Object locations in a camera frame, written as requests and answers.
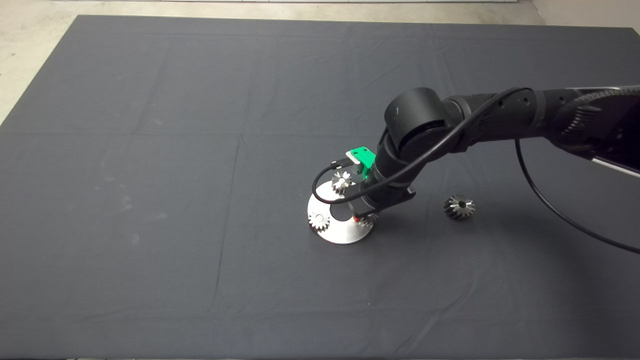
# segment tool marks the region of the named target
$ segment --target metal plate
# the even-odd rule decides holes
[[[331,181],[317,187],[318,195],[327,200],[336,200],[343,198],[342,195],[336,194],[331,187]],[[316,231],[323,239],[336,244],[350,244],[361,240],[373,229],[373,225],[361,225],[352,218],[347,221],[336,220],[331,216],[331,205],[320,202],[313,194],[309,197],[307,205],[307,216],[312,213],[328,214],[329,226],[322,231]]]

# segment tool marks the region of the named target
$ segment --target spur gear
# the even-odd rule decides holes
[[[358,221],[358,225],[371,227],[376,223],[379,217],[379,214],[369,214],[366,217],[361,218],[360,221]]]
[[[311,213],[308,216],[309,225],[316,231],[325,230],[329,226],[330,217],[328,214],[323,213]]]
[[[344,189],[348,188],[352,184],[351,174],[346,171],[342,173],[338,171],[331,178],[331,188],[339,195],[342,195],[342,193],[344,193]]]
[[[444,212],[454,220],[465,220],[476,211],[474,201],[462,194],[450,196],[444,203]]]

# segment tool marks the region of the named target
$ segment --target gear hole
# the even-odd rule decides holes
[[[331,216],[338,221],[347,221],[353,216],[349,204],[331,205],[329,211],[331,211]]]

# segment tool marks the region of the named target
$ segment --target table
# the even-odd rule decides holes
[[[629,85],[638,58],[631,29],[80,16],[0,126],[0,357],[638,357],[640,259],[551,214],[511,142],[429,164],[354,245],[305,219],[402,91]],[[637,179],[523,148],[640,245]]]

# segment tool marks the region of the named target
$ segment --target metal gear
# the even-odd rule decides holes
[[[344,193],[344,189],[353,185],[351,181],[351,174],[349,172],[336,172],[331,178],[331,188],[335,191],[336,194],[342,195]]]
[[[328,214],[315,212],[309,214],[308,218],[309,225],[311,225],[311,227],[316,231],[325,230],[329,226],[329,221],[331,219]]]
[[[369,214],[366,217],[361,218],[360,221],[358,221],[358,225],[371,227],[376,223],[379,217],[380,215],[377,213]]]
[[[454,220],[465,220],[476,211],[474,201],[462,194],[450,196],[444,203],[444,212]]]

